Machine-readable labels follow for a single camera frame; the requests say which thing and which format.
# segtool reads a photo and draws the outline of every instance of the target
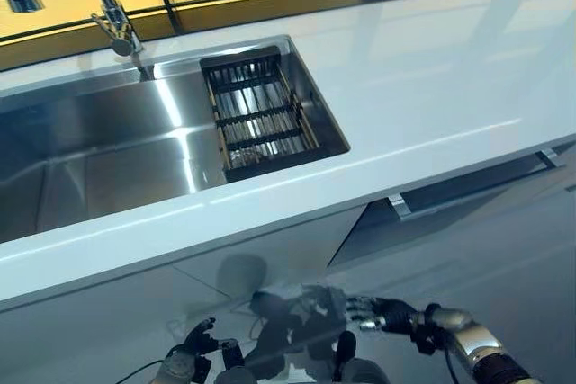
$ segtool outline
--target sink basin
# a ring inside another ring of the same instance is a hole
[[[215,96],[223,82],[213,81],[211,67],[234,68],[241,58],[250,68],[262,50],[274,52],[285,80],[284,90],[277,88],[292,108],[254,101],[268,121],[292,116],[298,129],[278,121],[274,134],[256,130],[264,123],[245,99],[258,85],[249,70],[242,85],[235,78],[235,87],[224,89],[230,93]],[[248,103],[236,101],[239,117],[224,119],[230,113],[219,112],[223,99],[215,99],[234,92]],[[239,121],[255,126],[242,139],[231,135]],[[347,150],[287,37],[10,94],[0,99],[0,242]]]

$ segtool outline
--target chrome faucet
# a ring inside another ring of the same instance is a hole
[[[138,34],[117,0],[102,0],[102,12],[107,22],[95,13],[90,15],[90,18],[110,37],[116,54],[130,56],[143,50]]]
[[[15,13],[30,13],[43,8],[41,0],[8,0],[8,4]],[[90,17],[110,37],[116,54],[131,56],[143,50],[138,34],[117,0],[102,0],[102,11],[106,22],[95,13]]]

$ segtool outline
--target dish drying rack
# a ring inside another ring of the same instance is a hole
[[[277,47],[207,58],[201,65],[229,182],[319,157],[322,147]]]

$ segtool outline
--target white countertop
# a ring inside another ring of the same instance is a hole
[[[575,11],[575,0],[398,0],[146,42],[153,58],[289,34],[350,151],[1,244],[0,301],[576,138]],[[0,95],[121,61],[106,49],[7,71]]]

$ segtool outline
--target metal handle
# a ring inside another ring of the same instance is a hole
[[[396,211],[396,214],[400,218],[400,221],[407,222],[409,220],[432,215],[434,213],[439,212],[440,210],[450,209],[452,207],[465,204],[466,202],[477,200],[479,198],[488,195],[492,195],[493,193],[504,192],[507,189],[511,188],[512,186],[515,186],[516,184],[519,183],[523,183],[528,179],[540,177],[542,175],[549,174],[552,171],[556,171],[560,168],[563,168],[563,165],[558,164],[557,161],[555,160],[558,156],[551,148],[540,150],[539,152],[536,153],[536,155],[540,158],[540,160],[542,160],[542,162],[544,162],[544,164],[546,165],[545,168],[534,171],[532,173],[520,175],[519,177],[507,181],[505,183],[498,183],[494,186],[482,189],[477,192],[468,193],[452,200],[431,205],[422,210],[412,211],[409,204],[404,200],[404,197],[400,193],[390,195],[388,197],[388,200],[390,201],[392,207]]]

